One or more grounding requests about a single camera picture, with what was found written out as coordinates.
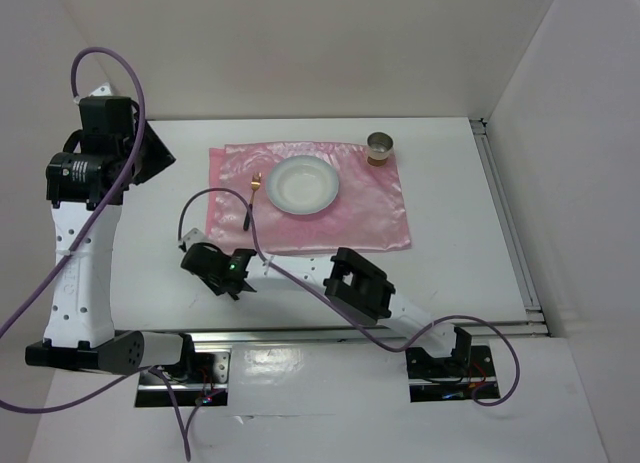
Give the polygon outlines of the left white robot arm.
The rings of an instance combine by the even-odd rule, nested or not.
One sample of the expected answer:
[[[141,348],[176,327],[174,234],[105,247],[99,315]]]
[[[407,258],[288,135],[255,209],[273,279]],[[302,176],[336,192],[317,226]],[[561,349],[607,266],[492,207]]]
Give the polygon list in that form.
[[[176,382],[196,373],[190,337],[118,330],[111,312],[112,253],[124,193],[175,161],[128,97],[80,100],[81,128],[48,164],[46,198],[56,234],[50,317],[29,366],[131,375],[160,366]]]

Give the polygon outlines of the white blue-rimmed plate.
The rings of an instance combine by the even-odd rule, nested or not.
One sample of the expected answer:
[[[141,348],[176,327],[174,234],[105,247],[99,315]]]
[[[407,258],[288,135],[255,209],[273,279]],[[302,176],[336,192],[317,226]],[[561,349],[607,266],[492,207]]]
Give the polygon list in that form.
[[[307,216],[328,208],[340,189],[335,168],[314,156],[293,156],[277,163],[266,179],[269,201],[280,211]]]

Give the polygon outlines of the metal cup with tan band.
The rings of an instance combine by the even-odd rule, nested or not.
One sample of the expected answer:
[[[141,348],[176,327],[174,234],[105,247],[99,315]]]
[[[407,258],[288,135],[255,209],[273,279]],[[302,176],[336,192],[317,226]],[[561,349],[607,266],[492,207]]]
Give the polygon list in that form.
[[[374,132],[366,139],[367,163],[371,166],[384,166],[394,148],[394,140],[384,132]]]

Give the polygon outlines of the pink satin rose cloth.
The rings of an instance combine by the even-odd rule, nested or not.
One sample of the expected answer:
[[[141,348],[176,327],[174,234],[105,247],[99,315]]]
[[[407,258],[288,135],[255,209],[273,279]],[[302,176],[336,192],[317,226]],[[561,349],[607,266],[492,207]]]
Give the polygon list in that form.
[[[288,157],[308,155],[332,165],[339,193],[325,210],[296,216],[277,209],[260,188],[251,224],[243,230],[251,195],[250,181],[261,172],[267,179],[274,166]],[[404,250],[411,238],[402,186],[394,155],[384,166],[367,163],[364,146],[338,142],[263,142],[211,148],[207,236],[223,251],[250,248],[274,254],[329,253],[338,247],[356,251]]]

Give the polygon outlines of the gold fork green handle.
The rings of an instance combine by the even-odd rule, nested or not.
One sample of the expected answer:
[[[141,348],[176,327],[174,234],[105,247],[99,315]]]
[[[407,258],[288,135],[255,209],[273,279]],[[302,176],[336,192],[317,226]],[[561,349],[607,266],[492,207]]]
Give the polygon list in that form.
[[[252,180],[250,183],[251,195],[248,203],[248,210],[245,214],[244,222],[243,222],[243,230],[248,231],[251,224],[251,214],[253,211],[253,204],[255,200],[255,196],[257,191],[260,189],[262,183],[262,173],[256,172],[252,176]]]

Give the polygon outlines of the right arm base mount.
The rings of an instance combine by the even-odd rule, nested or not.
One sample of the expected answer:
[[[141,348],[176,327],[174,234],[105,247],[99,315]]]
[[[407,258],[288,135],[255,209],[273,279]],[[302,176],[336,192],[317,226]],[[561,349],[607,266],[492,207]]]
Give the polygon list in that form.
[[[472,346],[465,364],[452,360],[438,363],[422,348],[408,349],[405,359],[412,403],[472,400],[474,391],[479,400],[501,397],[488,345]]]

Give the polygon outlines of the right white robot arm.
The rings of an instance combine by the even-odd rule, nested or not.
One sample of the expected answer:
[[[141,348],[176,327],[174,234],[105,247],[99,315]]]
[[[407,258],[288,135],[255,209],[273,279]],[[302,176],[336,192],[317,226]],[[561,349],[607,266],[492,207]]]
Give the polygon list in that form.
[[[209,241],[185,237],[181,268],[198,277],[217,296],[237,300],[243,292],[305,290],[328,300],[331,309],[353,324],[382,324],[414,339],[418,362],[455,377],[471,362],[471,336],[449,323],[434,323],[431,314],[397,292],[387,274],[364,256],[339,248],[331,257],[259,255],[236,249],[230,255]]]

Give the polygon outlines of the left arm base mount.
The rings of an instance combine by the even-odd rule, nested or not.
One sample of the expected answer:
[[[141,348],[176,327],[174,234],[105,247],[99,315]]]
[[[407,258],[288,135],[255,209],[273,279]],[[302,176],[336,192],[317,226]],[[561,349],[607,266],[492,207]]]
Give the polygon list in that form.
[[[197,352],[186,370],[175,372],[161,369],[161,373],[171,384],[180,407],[223,407],[228,403],[230,363],[229,350]],[[134,402],[136,408],[163,408],[171,405],[169,391],[159,376],[145,373],[139,377]]]

